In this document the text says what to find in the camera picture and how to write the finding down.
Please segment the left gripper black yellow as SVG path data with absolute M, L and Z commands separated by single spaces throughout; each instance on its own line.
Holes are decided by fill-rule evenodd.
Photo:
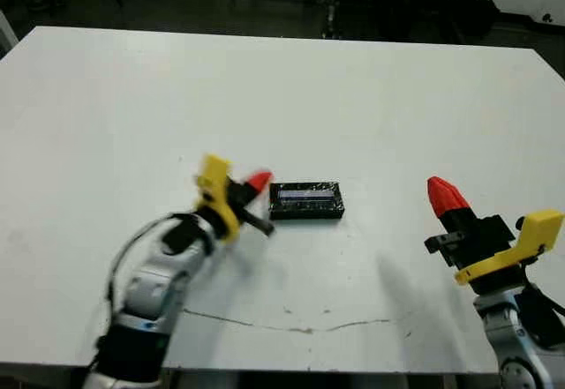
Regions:
M 242 182 L 236 182 L 231 179 L 230 171 L 229 161 L 216 155 L 205 155 L 200 174 L 196 177 L 200 193 L 196 211 L 211 214 L 216 238 L 223 243 L 235 240 L 243 224 L 271 236 L 274 225 L 249 212 L 247 207 L 267 190 L 272 173 L 257 170 Z

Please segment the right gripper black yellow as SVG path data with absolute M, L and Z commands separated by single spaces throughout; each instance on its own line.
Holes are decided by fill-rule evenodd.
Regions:
M 459 190 L 438 176 L 427 180 L 427 194 L 447 232 L 428 237 L 425 247 L 439 252 L 456 268 L 456 282 L 477 295 L 521 285 L 520 264 L 550 251 L 564 221 L 564 214 L 553 209 L 530 213 L 514 236 L 500 215 L 478 218 Z

